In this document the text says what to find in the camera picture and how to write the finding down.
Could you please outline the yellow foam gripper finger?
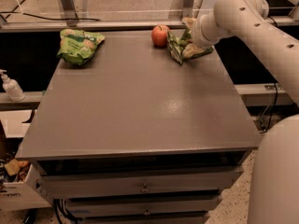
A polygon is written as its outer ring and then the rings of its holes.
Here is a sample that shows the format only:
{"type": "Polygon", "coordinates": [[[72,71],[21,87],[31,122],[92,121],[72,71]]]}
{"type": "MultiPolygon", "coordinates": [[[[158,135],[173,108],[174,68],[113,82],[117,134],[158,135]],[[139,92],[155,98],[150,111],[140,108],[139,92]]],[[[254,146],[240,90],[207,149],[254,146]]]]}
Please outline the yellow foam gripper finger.
{"type": "Polygon", "coordinates": [[[182,22],[186,25],[187,28],[191,29],[194,22],[196,21],[196,18],[183,18],[182,22]]]}

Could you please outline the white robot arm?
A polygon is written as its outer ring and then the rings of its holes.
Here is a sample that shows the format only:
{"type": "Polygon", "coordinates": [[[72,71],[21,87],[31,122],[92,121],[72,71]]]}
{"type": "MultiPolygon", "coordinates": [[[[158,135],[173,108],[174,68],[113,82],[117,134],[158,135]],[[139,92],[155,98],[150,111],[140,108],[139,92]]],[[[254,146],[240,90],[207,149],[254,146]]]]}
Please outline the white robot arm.
{"type": "MultiPolygon", "coordinates": [[[[216,0],[197,16],[192,42],[207,48],[237,37],[261,64],[258,80],[277,82],[299,104],[299,41],[271,24],[265,0],[216,0]]],[[[252,169],[248,224],[299,224],[299,116],[263,136],[252,169]]]]}

